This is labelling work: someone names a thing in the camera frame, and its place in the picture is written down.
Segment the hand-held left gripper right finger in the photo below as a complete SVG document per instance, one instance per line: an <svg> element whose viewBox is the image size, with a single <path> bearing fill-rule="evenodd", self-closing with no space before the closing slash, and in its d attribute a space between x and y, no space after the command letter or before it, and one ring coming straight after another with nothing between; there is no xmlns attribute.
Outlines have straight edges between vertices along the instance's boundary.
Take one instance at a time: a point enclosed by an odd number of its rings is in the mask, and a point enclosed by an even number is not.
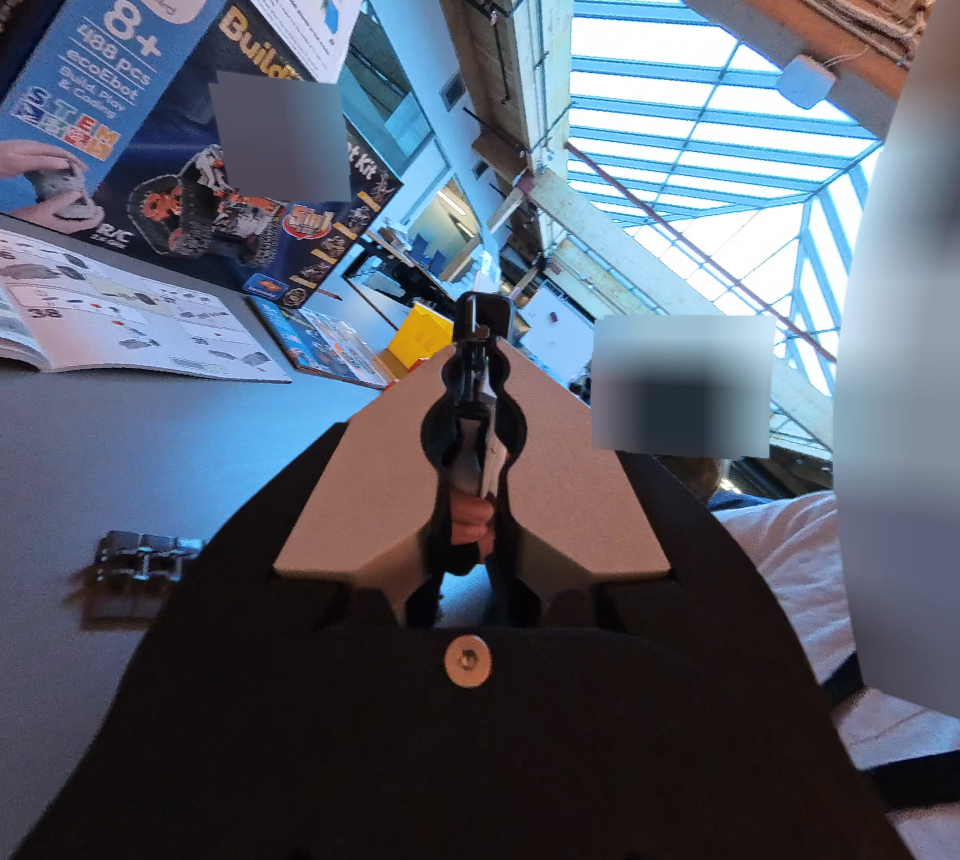
<svg viewBox="0 0 960 860"><path fill-rule="evenodd" d="M498 613L537 626L557 595L646 582L670 566L618 458L592 446L589 408L505 341L488 355L497 476Z"/></svg>

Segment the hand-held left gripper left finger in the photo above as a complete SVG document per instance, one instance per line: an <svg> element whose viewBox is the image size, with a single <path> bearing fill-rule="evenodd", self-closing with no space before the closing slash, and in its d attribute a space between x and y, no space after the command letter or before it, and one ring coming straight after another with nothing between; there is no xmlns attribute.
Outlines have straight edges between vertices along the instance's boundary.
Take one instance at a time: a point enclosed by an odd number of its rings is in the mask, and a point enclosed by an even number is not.
<svg viewBox="0 0 960 860"><path fill-rule="evenodd" d="M439 482L422 426L447 391L441 373L455 352L443 348L351 417L274 561L279 576L380 590L406 624L406 604L429 576L422 533Z"/></svg>

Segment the single grey track link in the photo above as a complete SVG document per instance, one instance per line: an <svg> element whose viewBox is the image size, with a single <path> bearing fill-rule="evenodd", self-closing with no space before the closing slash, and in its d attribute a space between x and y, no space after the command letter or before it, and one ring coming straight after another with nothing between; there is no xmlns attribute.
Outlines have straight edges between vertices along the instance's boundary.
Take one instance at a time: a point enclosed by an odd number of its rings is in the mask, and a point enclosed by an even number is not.
<svg viewBox="0 0 960 860"><path fill-rule="evenodd" d="M462 341L462 380L457 398L458 416L476 422L494 422L497 394L490 379L491 329L472 326Z"/></svg>

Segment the grey desk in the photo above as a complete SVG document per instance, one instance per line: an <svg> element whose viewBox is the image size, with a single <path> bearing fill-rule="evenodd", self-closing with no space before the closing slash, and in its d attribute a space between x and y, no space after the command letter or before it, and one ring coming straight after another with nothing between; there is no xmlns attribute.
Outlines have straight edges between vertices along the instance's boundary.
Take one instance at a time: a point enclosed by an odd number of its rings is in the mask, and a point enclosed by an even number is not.
<svg viewBox="0 0 960 860"><path fill-rule="evenodd" d="M219 297L285 385L2 362L1 852L8 858L97 733L138 631L87 632L71 576L110 530L209 538L372 389L291 369L246 299L96 244L86 257Z"/></svg>

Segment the person's right hand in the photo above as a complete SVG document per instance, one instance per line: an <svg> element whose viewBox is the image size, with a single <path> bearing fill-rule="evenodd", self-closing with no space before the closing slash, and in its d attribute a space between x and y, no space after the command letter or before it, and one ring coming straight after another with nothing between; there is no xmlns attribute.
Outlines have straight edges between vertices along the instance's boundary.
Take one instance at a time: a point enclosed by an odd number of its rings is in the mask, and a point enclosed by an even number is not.
<svg viewBox="0 0 960 860"><path fill-rule="evenodd" d="M445 571L465 576L474 566L485 565L495 548L496 503L491 495L449 490L451 534Z"/></svg>

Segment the yellow plastic bin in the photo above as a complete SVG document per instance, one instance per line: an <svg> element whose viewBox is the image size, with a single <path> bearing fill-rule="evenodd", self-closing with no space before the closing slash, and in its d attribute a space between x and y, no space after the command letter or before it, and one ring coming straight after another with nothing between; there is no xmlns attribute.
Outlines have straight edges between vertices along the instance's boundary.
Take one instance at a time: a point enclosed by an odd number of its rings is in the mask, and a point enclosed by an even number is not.
<svg viewBox="0 0 960 860"><path fill-rule="evenodd" d="M453 321L432 308L415 302L397 330L387 351L411 371L422 360L453 343Z"/></svg>

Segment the blue printed leaflet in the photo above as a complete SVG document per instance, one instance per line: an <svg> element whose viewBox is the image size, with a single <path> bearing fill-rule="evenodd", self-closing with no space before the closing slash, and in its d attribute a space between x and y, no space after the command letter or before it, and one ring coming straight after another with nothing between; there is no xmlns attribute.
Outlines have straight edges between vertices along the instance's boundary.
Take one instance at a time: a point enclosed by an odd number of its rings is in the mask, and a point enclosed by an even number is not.
<svg viewBox="0 0 960 860"><path fill-rule="evenodd" d="M395 382L347 323L254 297L246 301L298 371L378 391Z"/></svg>

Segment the large grid window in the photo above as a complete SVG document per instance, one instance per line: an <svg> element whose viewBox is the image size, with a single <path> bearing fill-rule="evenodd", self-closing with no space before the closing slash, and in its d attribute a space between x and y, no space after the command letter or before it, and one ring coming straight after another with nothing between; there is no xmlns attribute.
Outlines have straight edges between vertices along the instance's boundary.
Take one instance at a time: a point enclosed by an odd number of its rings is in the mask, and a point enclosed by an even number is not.
<svg viewBox="0 0 960 860"><path fill-rule="evenodd" d="M684 0L573 0L571 54L570 187L831 398L882 143Z"/></svg>

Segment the white instruction booklet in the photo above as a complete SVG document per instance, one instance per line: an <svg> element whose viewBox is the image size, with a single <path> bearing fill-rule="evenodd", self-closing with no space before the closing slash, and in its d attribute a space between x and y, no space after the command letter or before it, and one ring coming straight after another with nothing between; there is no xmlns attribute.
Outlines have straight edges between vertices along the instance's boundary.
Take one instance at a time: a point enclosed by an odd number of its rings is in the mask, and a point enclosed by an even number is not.
<svg viewBox="0 0 960 860"><path fill-rule="evenodd" d="M42 373L134 369L292 380L216 296L3 231L1 356Z"/></svg>

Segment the blue robot kit box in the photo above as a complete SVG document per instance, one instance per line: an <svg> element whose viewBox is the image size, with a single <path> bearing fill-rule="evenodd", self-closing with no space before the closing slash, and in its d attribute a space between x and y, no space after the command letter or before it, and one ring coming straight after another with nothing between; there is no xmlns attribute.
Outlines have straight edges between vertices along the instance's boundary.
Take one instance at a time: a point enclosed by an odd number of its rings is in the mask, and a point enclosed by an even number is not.
<svg viewBox="0 0 960 860"><path fill-rule="evenodd" d="M402 189L250 0L2 0L2 211L273 304Z"/></svg>

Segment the white junction box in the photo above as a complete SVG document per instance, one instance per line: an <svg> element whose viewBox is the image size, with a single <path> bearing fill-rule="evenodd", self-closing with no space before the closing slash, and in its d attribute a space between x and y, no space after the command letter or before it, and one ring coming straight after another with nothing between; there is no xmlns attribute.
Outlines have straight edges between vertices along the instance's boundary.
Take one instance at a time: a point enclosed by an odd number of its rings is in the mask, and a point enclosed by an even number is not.
<svg viewBox="0 0 960 860"><path fill-rule="evenodd" d="M830 96L837 76L824 63L799 54L778 75L774 89L801 110L812 110Z"/></svg>

